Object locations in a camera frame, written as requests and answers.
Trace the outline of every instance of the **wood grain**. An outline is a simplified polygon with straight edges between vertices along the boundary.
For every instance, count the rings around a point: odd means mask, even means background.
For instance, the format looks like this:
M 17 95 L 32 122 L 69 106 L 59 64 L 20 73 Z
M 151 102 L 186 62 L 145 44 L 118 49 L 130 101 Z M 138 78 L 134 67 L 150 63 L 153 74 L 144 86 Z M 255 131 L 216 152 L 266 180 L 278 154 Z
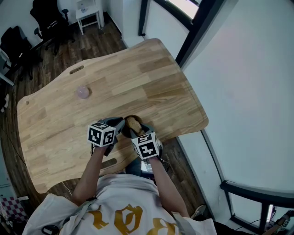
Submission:
M 83 69 L 70 72 L 80 66 Z M 78 86 L 91 95 L 81 100 Z M 54 81 L 17 105 L 19 137 L 31 180 L 39 193 L 81 177 L 90 158 L 87 125 L 107 117 L 135 114 L 155 127 L 164 141 L 197 132 L 208 124 L 186 77 L 158 39 L 67 68 Z M 117 163 L 101 174 L 117 172 L 134 158 L 130 139 L 119 136 L 103 161 Z

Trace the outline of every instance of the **wooden floor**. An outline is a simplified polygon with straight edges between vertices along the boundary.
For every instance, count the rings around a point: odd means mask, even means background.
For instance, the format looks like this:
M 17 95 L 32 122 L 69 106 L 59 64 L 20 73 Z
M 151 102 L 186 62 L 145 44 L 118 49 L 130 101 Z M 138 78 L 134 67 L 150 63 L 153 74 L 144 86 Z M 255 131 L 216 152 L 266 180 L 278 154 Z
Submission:
M 0 92 L 8 93 L 10 96 L 7 110 L 0 114 L 0 137 L 3 155 L 17 196 L 29 197 L 29 200 L 25 202 L 25 211 L 28 215 L 32 214 L 46 194 L 36 192 L 23 161 L 17 128 L 16 107 L 18 101 L 46 86 L 67 67 L 81 60 L 100 57 L 125 49 L 119 31 L 107 16 L 103 30 L 99 30 L 94 24 L 84 28 L 83 36 L 78 26 L 73 29 L 75 42 L 66 41 L 60 45 L 56 56 L 53 55 L 53 46 L 47 51 L 45 51 L 44 45 L 38 49 L 43 62 L 33 66 L 34 79 L 32 81 L 26 75 L 24 80 L 20 82 L 17 77 L 21 70 L 18 70 L 8 75 L 15 82 L 13 88 L 3 82 L 0 86 Z M 171 164 L 168 174 L 184 198 L 189 214 L 192 215 L 198 206 L 204 204 L 204 199 L 176 138 L 164 143 L 164 158 Z M 73 179 L 65 181 L 64 184 L 73 192 L 78 181 L 79 179 Z M 68 189 L 62 183 L 55 185 L 47 193 L 66 198 L 70 197 Z

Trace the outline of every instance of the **white t-shirt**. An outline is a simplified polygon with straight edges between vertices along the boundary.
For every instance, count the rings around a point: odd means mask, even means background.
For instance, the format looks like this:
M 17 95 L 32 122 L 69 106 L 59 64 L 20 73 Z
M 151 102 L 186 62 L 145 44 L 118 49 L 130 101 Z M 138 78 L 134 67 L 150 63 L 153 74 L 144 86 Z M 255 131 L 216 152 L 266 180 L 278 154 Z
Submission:
M 153 181 L 131 174 L 109 174 L 98 180 L 98 198 L 89 209 L 73 235 L 98 234 L 179 234 L 173 217 L 162 208 L 157 186 Z M 50 224 L 59 225 L 78 207 L 62 196 L 49 194 L 34 211 L 23 235 L 40 235 Z M 64 224 L 60 235 L 68 234 L 76 216 Z M 197 222 L 184 218 L 195 234 L 216 235 L 212 219 Z

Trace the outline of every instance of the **white side table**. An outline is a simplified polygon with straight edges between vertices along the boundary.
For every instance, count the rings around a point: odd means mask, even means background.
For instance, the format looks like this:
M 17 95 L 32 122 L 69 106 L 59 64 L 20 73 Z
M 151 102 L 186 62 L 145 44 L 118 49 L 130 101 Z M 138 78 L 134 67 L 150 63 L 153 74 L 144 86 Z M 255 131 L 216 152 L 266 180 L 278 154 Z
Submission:
M 87 18 L 92 14 L 96 14 L 96 21 L 91 22 L 89 24 L 82 25 L 82 19 Z M 91 24 L 97 23 L 98 27 L 101 28 L 98 14 L 103 14 L 103 12 L 99 11 L 99 9 L 95 5 L 86 7 L 84 12 L 82 12 L 81 9 L 75 11 L 75 17 L 76 17 L 76 19 L 78 21 L 79 28 L 80 28 L 80 30 L 82 32 L 82 35 L 84 35 L 83 28 L 86 27 L 86 26 L 89 26 Z

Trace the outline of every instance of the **window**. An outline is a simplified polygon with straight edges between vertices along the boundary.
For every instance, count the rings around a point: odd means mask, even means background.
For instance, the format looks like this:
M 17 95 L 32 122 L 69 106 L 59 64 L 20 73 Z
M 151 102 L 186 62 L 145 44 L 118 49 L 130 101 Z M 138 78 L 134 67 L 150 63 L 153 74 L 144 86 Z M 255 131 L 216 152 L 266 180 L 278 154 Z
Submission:
M 194 0 L 166 0 L 177 8 L 179 8 L 183 13 L 185 13 L 190 19 L 195 17 L 195 14 L 198 10 L 198 2 Z

